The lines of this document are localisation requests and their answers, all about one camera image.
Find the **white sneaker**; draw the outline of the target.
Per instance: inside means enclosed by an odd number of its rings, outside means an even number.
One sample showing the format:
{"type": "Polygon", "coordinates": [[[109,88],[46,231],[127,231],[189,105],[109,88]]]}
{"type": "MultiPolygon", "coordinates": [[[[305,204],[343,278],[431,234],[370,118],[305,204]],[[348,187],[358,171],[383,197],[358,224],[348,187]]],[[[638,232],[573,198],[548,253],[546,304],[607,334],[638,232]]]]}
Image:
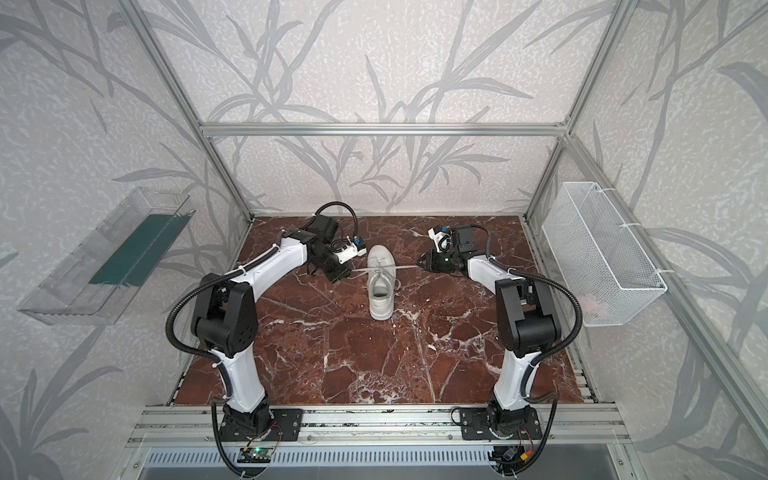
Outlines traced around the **white sneaker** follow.
{"type": "Polygon", "coordinates": [[[389,320],[394,312],[396,263],[383,245],[373,246],[367,257],[369,311],[377,321],[389,320]]]}

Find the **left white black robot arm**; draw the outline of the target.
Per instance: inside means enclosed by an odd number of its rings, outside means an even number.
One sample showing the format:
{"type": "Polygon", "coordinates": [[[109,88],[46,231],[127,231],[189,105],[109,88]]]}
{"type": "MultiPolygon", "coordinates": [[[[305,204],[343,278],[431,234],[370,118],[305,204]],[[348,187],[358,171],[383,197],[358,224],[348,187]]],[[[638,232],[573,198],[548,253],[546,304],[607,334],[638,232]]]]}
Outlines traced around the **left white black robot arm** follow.
{"type": "Polygon", "coordinates": [[[301,266],[338,282],[350,276],[350,261],[365,254],[356,212],[345,202],[331,201],[304,225],[280,232],[254,259],[225,274],[205,276],[171,308],[166,338],[178,351],[212,362],[225,389],[221,402],[227,427],[251,439],[267,436],[275,423],[254,360],[257,300],[301,266]]]}

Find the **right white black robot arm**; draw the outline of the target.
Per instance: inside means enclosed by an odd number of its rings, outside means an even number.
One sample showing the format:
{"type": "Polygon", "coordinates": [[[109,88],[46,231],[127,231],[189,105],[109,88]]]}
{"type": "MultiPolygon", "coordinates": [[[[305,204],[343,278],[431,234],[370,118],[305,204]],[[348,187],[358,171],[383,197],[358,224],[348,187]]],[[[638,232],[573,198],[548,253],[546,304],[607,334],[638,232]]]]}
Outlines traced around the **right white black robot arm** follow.
{"type": "Polygon", "coordinates": [[[422,269],[460,274],[495,295],[496,323],[504,348],[502,372],[484,408],[460,407],[458,426],[464,440],[538,440],[545,444],[550,425],[542,425],[536,404],[551,404],[555,391],[539,397],[532,385],[543,361],[567,348],[583,325],[576,296],[564,285],[541,274],[525,273],[504,265],[488,250],[480,250],[473,237],[480,225],[436,226],[428,231],[434,247],[419,259],[422,269]]]}

